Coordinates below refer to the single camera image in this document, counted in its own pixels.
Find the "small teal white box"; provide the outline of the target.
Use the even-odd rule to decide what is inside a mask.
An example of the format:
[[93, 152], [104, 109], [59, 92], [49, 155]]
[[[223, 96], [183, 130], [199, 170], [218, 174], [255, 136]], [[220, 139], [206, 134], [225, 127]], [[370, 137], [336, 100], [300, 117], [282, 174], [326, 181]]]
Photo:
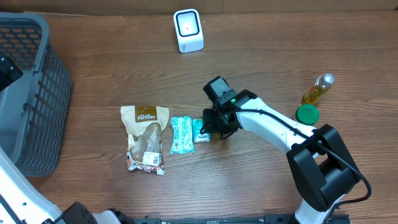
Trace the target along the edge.
[[209, 133], [202, 134], [201, 129], [203, 127], [202, 119], [194, 119], [192, 121], [193, 125], [193, 142], [194, 143], [204, 143], [210, 142], [211, 136]]

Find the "teal white pouch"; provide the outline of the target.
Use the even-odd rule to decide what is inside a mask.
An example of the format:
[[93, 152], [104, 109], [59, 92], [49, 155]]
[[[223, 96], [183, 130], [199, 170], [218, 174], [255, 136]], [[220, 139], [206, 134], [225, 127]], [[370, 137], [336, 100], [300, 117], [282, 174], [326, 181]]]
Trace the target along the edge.
[[189, 116], [171, 117], [174, 132], [171, 154], [194, 153], [192, 119]]

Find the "brown snack packet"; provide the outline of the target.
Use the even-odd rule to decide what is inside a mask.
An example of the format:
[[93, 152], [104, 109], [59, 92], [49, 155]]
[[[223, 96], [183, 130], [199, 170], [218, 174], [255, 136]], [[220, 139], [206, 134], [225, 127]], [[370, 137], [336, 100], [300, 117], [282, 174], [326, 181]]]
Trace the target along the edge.
[[127, 168], [164, 175], [161, 133], [169, 122], [169, 109], [161, 106], [122, 106], [127, 132]]

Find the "green lid jar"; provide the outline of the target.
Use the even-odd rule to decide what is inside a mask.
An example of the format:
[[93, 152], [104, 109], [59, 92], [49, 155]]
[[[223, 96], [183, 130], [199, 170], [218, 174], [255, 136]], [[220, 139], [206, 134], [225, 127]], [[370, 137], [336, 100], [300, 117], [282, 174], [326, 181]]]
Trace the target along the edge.
[[318, 109], [311, 104], [301, 105], [295, 112], [295, 120], [306, 125], [315, 124], [320, 118]]

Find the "yellow dish soap bottle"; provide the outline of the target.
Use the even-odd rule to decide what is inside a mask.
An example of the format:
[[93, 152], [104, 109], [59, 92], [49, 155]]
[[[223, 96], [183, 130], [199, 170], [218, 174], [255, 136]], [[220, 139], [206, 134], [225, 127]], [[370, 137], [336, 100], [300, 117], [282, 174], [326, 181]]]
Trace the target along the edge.
[[319, 76], [309, 91], [303, 94], [301, 104], [315, 105], [317, 101], [331, 88], [334, 82], [335, 76], [331, 73]]

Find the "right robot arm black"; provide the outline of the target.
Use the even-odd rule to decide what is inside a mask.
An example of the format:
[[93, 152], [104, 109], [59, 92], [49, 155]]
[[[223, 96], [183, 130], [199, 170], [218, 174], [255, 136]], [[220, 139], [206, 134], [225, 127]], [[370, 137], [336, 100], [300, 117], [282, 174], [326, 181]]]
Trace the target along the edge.
[[302, 202], [293, 214], [265, 215], [264, 223], [350, 223], [349, 216], [334, 212], [361, 176], [334, 127], [301, 124], [273, 110], [251, 91], [236, 92], [221, 77], [208, 82], [203, 91], [212, 107], [203, 111], [202, 133], [218, 133], [226, 139], [244, 129], [287, 157]]

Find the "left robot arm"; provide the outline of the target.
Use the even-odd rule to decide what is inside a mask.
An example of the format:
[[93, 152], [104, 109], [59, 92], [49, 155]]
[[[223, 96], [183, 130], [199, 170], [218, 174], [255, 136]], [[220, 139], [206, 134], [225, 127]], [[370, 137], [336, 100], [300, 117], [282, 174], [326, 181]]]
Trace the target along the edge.
[[[22, 149], [26, 126], [30, 120], [31, 106], [20, 108], [21, 121], [9, 127], [7, 120], [16, 113], [1, 105], [1, 146]], [[114, 212], [107, 210], [92, 214], [85, 206], [75, 202], [65, 211], [41, 195], [15, 166], [13, 160], [1, 149], [1, 221], [3, 223], [119, 223]]]

